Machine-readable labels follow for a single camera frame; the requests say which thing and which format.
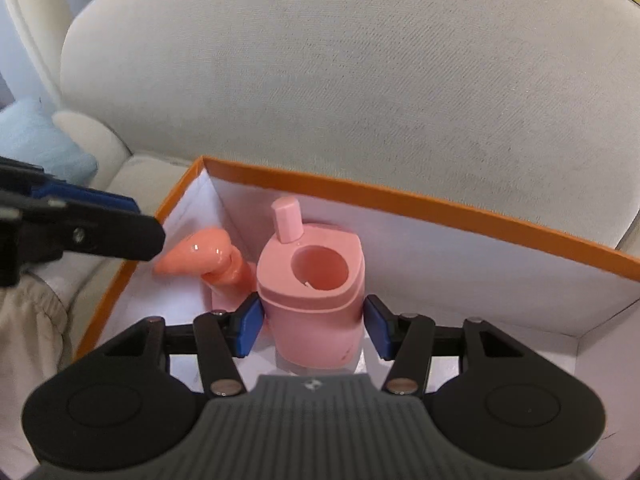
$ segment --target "beige sofa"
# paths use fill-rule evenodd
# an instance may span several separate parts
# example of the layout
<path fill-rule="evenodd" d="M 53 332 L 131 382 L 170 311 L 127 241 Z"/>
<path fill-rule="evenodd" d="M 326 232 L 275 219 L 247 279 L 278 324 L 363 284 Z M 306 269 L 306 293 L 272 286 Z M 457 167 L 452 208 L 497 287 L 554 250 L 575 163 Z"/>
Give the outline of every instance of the beige sofa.
<path fill-rule="evenodd" d="M 94 0 L 73 21 L 60 0 L 5 2 L 93 185 L 145 212 L 207 153 L 640 253 L 630 0 Z M 117 266 L 80 291 L 72 347 Z"/>

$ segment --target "pink knob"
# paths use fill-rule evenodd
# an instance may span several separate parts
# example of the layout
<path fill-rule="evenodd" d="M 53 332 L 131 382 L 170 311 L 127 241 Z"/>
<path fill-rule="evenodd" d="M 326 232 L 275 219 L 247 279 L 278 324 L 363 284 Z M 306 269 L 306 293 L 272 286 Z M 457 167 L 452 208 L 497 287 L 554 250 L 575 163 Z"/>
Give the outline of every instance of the pink knob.
<path fill-rule="evenodd" d="M 271 204 L 273 209 L 273 225 L 281 244 L 289 244 L 298 240 L 304 233 L 302 213 L 298 199 L 284 196 Z"/>

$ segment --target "pink container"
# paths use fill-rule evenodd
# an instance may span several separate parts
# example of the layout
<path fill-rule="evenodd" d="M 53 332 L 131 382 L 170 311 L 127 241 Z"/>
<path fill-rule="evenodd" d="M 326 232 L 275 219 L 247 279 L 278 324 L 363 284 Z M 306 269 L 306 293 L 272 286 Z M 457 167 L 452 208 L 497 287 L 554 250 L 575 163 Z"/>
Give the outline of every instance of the pink container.
<path fill-rule="evenodd" d="M 276 234 L 258 260 L 257 288 L 276 348 L 303 367 L 341 368 L 362 339 L 360 239 L 333 226 L 302 224 L 293 197 L 272 207 Z"/>

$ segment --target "light blue pillow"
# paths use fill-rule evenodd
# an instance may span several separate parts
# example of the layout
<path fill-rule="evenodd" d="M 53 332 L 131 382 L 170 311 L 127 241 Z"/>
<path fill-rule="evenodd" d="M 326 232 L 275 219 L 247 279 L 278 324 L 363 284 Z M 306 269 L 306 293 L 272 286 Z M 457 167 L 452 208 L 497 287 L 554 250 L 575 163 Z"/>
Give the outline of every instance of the light blue pillow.
<path fill-rule="evenodd" d="M 85 186 L 98 161 L 60 130 L 35 99 L 23 99 L 0 111 L 0 155 L 41 166 L 69 184 Z"/>

